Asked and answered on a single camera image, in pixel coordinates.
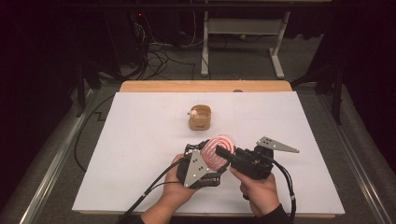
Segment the wooden table edge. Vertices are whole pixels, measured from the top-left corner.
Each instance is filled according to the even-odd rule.
[[[123,212],[109,212],[109,211],[79,211],[83,215],[113,215],[119,216],[124,214]],[[133,212],[132,215],[138,216],[142,212]],[[304,218],[323,218],[330,219],[341,215],[335,214],[296,214],[296,217]],[[230,214],[230,213],[174,213],[174,217],[254,217],[253,214]]]
[[[125,81],[120,92],[260,92],[292,91],[285,80],[147,80]]]

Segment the black cable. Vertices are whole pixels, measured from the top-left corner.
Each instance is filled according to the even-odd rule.
[[[91,65],[92,67],[94,67],[96,70],[103,71],[103,72],[109,74],[110,76],[120,80],[120,81],[126,81],[127,80],[127,78],[122,76],[120,73],[113,72],[113,71],[103,67],[102,65],[96,63],[96,62],[88,61],[88,64]]]
[[[163,48],[163,54],[166,55],[166,57],[168,58],[169,61],[172,61],[172,62],[174,62],[174,63],[192,65],[192,69],[191,69],[191,80],[194,80],[195,63],[182,63],[182,62],[176,61],[176,60],[172,59],[171,57],[169,57],[169,55],[166,53],[165,48]]]
[[[139,63],[139,66],[132,72],[130,72],[128,75],[125,75],[126,77],[134,77],[142,72],[144,72],[147,68],[147,62],[146,60],[142,60],[141,63]]]
[[[143,78],[143,80],[147,80],[147,79],[149,79],[149,78],[151,78],[151,77],[155,77],[155,76],[159,75],[159,74],[160,74],[161,72],[163,72],[163,71],[166,69],[166,67],[167,67],[167,59],[162,58],[162,57],[161,57],[158,53],[156,53],[156,52],[149,51],[148,53],[155,54],[155,55],[157,56],[157,59],[160,60],[161,64],[160,64],[160,65],[151,65],[151,66],[157,66],[157,69],[156,69],[155,71],[154,71],[153,69],[151,69],[151,67],[149,66],[149,68],[150,68],[151,70],[153,70],[154,73],[151,74],[151,75],[149,75],[148,77]]]
[[[207,74],[209,76],[209,80],[212,80],[212,74],[210,73],[210,69],[209,69],[209,64],[207,63],[207,61],[205,60],[204,56],[201,55],[201,59],[202,61],[206,64],[207,67]]]
[[[286,170],[286,168],[283,167],[282,165],[280,165],[277,161],[275,161],[274,159],[271,159],[269,157],[265,157],[265,158],[268,159],[271,163],[273,163],[280,170],[280,172],[282,172],[282,174],[286,178],[286,182],[288,183],[288,188],[289,188],[289,193],[290,193],[290,199],[291,199],[290,220],[293,221],[295,218],[296,210],[297,210],[297,202],[296,202],[296,197],[295,197],[294,190],[293,190],[293,183],[291,181],[291,176],[290,176],[288,170]]]
[[[157,179],[154,180],[154,182],[152,182],[152,184],[146,189],[146,191],[143,193],[142,196],[140,196],[140,198],[134,203],[134,205],[131,206],[131,208],[128,209],[128,211],[126,211],[120,218],[119,220],[117,220],[117,224],[120,224],[125,218],[127,218],[135,209],[136,207],[141,204],[143,202],[143,200],[151,193],[151,191],[155,188],[157,188],[158,186],[162,185],[159,184],[157,186],[155,186],[155,184],[161,179],[163,178],[164,175],[166,175],[166,173],[168,173],[172,168],[174,168],[175,166],[177,166],[182,160],[184,160],[184,158],[180,158],[178,161],[175,161],[174,163],[172,163],[168,168],[166,168],[158,177]]]
[[[75,161],[76,161],[78,167],[79,167],[84,173],[87,172],[87,169],[79,162],[78,156],[77,156],[77,144],[78,144],[79,138],[81,137],[82,131],[84,130],[85,125],[87,124],[87,122],[88,122],[88,120],[91,118],[91,116],[96,112],[96,110],[97,110],[101,105],[103,105],[106,101],[108,101],[109,99],[113,98],[114,96],[115,96],[115,95],[111,95],[111,96],[107,97],[104,101],[102,101],[102,102],[91,112],[91,114],[84,120],[84,123],[83,123],[82,126],[81,126],[81,130],[80,130],[79,133],[78,133],[78,136],[77,136],[77,139],[76,139],[76,142],[75,142],[75,145],[74,145],[74,150],[73,150],[73,152],[74,152],[74,158],[75,158]]]
[[[158,184],[158,185],[152,187],[151,190],[154,190],[154,189],[158,188],[159,186],[165,185],[165,184],[180,184],[180,183],[181,183],[180,181],[168,181],[168,182],[163,182],[163,183],[161,183],[161,184]]]
[[[222,37],[224,39],[224,46],[222,46],[222,47],[213,47],[213,46],[210,46],[209,44],[207,44],[208,48],[210,48],[210,49],[226,49],[227,48],[227,46],[228,46],[227,37],[225,35],[218,35],[218,36],[220,36],[220,37]]]
[[[136,78],[136,80],[141,80],[142,77],[143,77],[143,76],[145,75],[145,73],[146,73],[147,67],[149,67],[149,60],[148,60],[148,51],[147,51],[147,49],[146,49],[146,54],[145,54],[145,57],[144,57],[144,61],[145,61],[145,63],[146,63],[146,68],[145,68],[144,71],[142,71],[142,72],[139,74],[139,76]]]
[[[198,37],[198,36],[196,36],[195,38],[191,37],[189,35],[186,35],[186,36],[183,36],[183,37],[184,37],[184,39],[180,40],[180,43],[181,43],[180,46],[183,49],[194,48],[194,47],[200,46],[200,45],[202,45],[204,43],[204,40],[201,39],[201,37]]]

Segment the wrist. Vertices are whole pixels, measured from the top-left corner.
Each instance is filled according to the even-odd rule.
[[[167,200],[160,199],[144,212],[141,218],[146,224],[168,223],[178,208],[179,206],[175,206]]]
[[[158,200],[157,204],[172,214],[176,212],[176,210],[183,205],[183,203],[175,202],[172,197],[164,197],[162,196],[160,200]]]
[[[270,213],[272,213],[274,210],[276,210],[279,207],[280,203],[269,203],[265,206],[262,206],[258,209],[258,214],[255,214],[256,217],[263,217],[266,216]]]

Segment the black curtain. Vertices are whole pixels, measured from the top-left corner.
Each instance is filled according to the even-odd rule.
[[[344,81],[368,132],[396,173],[396,2],[367,1]]]
[[[76,60],[50,1],[0,3],[0,209],[70,108]]]

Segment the sleeve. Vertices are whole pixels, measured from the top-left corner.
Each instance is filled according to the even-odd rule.
[[[141,216],[138,216],[133,220],[127,218],[127,220],[122,221],[121,224],[145,224],[145,222],[142,220]]]
[[[280,204],[271,213],[257,218],[258,224],[292,224],[289,216],[283,210],[282,204]]]

